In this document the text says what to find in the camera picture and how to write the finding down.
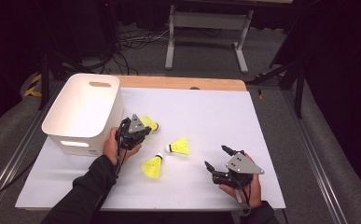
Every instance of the table leg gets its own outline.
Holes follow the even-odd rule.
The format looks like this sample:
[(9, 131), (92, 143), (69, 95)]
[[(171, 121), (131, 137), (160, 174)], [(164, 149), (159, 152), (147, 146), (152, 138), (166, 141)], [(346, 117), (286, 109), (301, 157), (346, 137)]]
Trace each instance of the table leg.
[(171, 13), (169, 15), (169, 43), (166, 52), (165, 69), (171, 70), (174, 64), (174, 5), (171, 5)]
[(253, 10), (249, 10), (247, 12), (247, 16), (244, 18), (243, 28), (241, 30), (241, 37), (239, 38), (239, 42), (233, 43), (233, 47), (235, 48), (236, 57), (238, 58), (239, 66), (241, 67), (242, 73), (247, 73), (249, 70), (247, 69), (246, 61), (244, 60), (242, 47), (244, 43), (244, 39), (246, 38), (247, 31), (249, 30), (250, 22), (253, 17)]

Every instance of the wooden table edge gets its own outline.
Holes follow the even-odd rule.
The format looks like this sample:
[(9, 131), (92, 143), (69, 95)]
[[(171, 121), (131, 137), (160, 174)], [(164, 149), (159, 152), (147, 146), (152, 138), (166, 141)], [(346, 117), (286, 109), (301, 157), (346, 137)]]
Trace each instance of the wooden table edge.
[(206, 91), (247, 91), (239, 79), (200, 78), (200, 77), (144, 77), (121, 76), (119, 85), (125, 88), (195, 89)]

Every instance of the white tabletop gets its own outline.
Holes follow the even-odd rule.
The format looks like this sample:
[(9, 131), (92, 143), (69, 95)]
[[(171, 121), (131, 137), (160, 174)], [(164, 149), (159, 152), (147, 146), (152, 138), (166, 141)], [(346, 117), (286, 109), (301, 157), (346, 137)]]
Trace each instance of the white tabletop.
[[(229, 211), (237, 202), (212, 181), (204, 161), (226, 172), (230, 156), (226, 145), (244, 150), (264, 169), (260, 176), (262, 199), (273, 208), (285, 202), (271, 157), (260, 129), (250, 93), (247, 91), (191, 91), (122, 88), (123, 118), (148, 115), (160, 129), (146, 137), (143, 147), (121, 169), (102, 209), (129, 211)], [(168, 154), (164, 147), (185, 136), (189, 155)], [(141, 165), (163, 154), (159, 179), (143, 174)], [(84, 175), (94, 157), (63, 153), (49, 138), (17, 200), (16, 207), (50, 209)]]

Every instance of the black sleeve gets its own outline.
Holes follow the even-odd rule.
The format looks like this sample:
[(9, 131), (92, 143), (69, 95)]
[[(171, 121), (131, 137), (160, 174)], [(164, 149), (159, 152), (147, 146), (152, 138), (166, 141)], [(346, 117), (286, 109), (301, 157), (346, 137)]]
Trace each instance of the black sleeve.
[(260, 207), (252, 209), (248, 217), (241, 217), (241, 224), (279, 224), (279, 221), (270, 204), (263, 201)]
[(73, 181), (73, 188), (41, 223), (90, 223), (98, 202), (116, 184), (113, 169), (105, 155), (98, 157), (85, 175)]

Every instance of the shuttlecock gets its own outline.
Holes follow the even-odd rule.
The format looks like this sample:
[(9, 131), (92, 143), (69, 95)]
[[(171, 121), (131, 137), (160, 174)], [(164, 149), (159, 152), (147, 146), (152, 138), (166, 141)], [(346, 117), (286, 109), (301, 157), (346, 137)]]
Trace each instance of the shuttlecock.
[(188, 141), (186, 137), (182, 137), (172, 144), (165, 147), (166, 152), (177, 152), (182, 154), (189, 154)]
[(145, 126), (148, 126), (151, 128), (152, 131), (156, 131), (159, 129), (159, 124), (157, 122), (155, 122), (154, 120), (152, 120), (151, 118), (149, 118), (148, 116), (142, 116), (140, 118), (140, 120), (142, 121), (142, 123)]
[(153, 159), (146, 161), (142, 165), (142, 171), (146, 176), (157, 179), (160, 177), (160, 164), (162, 163), (162, 154), (157, 154)]

